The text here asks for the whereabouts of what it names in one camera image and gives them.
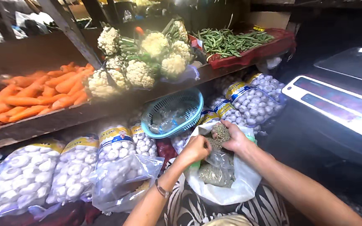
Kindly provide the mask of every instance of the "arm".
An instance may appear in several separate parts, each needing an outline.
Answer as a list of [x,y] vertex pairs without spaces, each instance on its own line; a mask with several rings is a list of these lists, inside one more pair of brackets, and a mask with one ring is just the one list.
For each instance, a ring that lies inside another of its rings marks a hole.
[[[187,146],[175,159],[171,167],[158,179],[157,183],[165,191],[172,191],[178,178],[194,162],[204,159],[211,151],[210,143],[203,136],[195,136],[189,139]],[[154,226],[166,204],[165,199],[153,185],[145,197],[135,206],[128,216],[124,226],[144,225]]]
[[231,140],[224,148],[234,151],[264,177],[286,200],[315,225],[361,226],[362,218],[318,182],[278,162],[248,140],[236,125],[229,128]]

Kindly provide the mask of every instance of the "hand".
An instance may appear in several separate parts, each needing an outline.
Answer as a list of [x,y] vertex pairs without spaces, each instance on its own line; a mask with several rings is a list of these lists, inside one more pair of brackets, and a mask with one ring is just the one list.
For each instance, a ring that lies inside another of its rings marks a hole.
[[231,136],[229,141],[222,144],[225,149],[234,151],[236,154],[241,156],[243,151],[249,151],[250,149],[256,147],[255,143],[250,141],[237,125],[225,120],[221,120],[221,123],[229,129]]
[[212,151],[212,146],[206,137],[202,135],[192,136],[188,144],[181,151],[178,158],[188,166],[206,158]]

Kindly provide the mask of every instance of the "red mesh bag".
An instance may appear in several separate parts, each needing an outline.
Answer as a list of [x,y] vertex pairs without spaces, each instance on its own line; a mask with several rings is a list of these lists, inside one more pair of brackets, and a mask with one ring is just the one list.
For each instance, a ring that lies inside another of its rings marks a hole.
[[278,28],[268,28],[265,29],[265,32],[272,35],[275,39],[248,51],[241,52],[241,57],[220,58],[219,54],[214,54],[209,58],[208,63],[212,65],[213,69],[231,65],[253,65],[264,58],[275,57],[288,51],[292,54],[295,52],[296,42],[294,40],[294,33]]

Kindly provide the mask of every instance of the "bracelet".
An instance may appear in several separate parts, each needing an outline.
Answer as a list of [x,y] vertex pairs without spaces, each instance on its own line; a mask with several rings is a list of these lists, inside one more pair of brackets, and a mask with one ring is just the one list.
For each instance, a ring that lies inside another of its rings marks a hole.
[[172,191],[166,191],[164,190],[162,187],[158,186],[157,184],[157,179],[156,181],[154,182],[156,184],[156,187],[157,187],[157,190],[158,192],[166,199],[168,198],[173,192]]

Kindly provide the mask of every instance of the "forearm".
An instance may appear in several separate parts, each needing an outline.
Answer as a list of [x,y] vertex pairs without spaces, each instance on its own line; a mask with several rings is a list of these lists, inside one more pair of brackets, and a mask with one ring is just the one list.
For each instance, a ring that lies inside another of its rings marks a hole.
[[[176,158],[168,170],[158,179],[158,185],[166,191],[172,191],[178,178],[187,167],[187,164]],[[124,226],[156,225],[166,202],[167,199],[165,199],[158,192],[157,187],[153,185],[145,197],[132,210]]]
[[362,225],[362,218],[334,194],[311,178],[276,161],[260,148],[251,146],[241,155],[316,225]]

